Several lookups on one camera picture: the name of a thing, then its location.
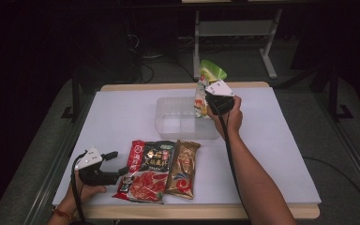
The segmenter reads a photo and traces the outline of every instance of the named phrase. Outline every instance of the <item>white tabletop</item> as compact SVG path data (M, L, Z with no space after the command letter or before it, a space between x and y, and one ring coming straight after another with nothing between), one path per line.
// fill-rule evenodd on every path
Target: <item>white tabletop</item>
M240 130L241 136L277 183L285 201L289 205L320 203L317 189L279 108L273 89L254 87L232 90L243 99L241 110L244 121ZM161 140L155 129L157 99L192 97L194 92L194 89L187 88L97 92L53 204L59 204L66 194L72 162L85 149L95 146L101 154L118 151L117 158L104 161L100 168L104 172L117 172L126 166L132 141ZM176 207L190 204L239 204L224 141L221 138L192 141L202 145L197 152L195 199L191 201L165 195L164 204ZM117 186L107 188L107 193L98 194L88 205L139 204L112 198Z

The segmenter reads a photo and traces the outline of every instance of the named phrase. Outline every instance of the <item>snack package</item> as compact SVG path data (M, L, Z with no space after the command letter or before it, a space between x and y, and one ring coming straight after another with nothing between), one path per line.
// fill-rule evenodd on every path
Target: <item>snack package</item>
M207 103L205 100L205 88L210 84L218 81L224 80L227 77L227 73L221 69L220 67L216 66L214 63L208 60L202 60L200 63L200 79L197 83L197 89L195 91L195 101L194 101L194 108L195 108L195 116L197 118L210 118L207 115Z
M195 157L200 147L201 145L196 142L177 141L166 185L166 194L194 199Z
M114 198L139 203L162 203L175 142L133 141L127 159L129 172L121 177Z

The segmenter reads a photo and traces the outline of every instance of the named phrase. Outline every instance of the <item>brown snack package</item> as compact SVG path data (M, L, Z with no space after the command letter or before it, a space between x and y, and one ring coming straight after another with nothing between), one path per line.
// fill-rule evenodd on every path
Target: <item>brown snack package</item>
M177 140L165 194L194 199L195 157L200 147L196 142Z

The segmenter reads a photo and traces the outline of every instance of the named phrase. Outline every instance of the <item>plastic storage box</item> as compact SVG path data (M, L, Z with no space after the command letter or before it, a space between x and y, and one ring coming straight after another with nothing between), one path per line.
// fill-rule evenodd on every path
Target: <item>plastic storage box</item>
M166 140L214 140L219 136L213 120L196 118L194 97L159 98L156 128Z

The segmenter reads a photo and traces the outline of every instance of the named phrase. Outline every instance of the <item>forearm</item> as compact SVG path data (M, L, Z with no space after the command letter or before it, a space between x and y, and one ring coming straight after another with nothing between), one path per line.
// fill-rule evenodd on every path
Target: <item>forearm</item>
M255 224L295 224L277 185L237 132L229 133L232 161L247 213Z

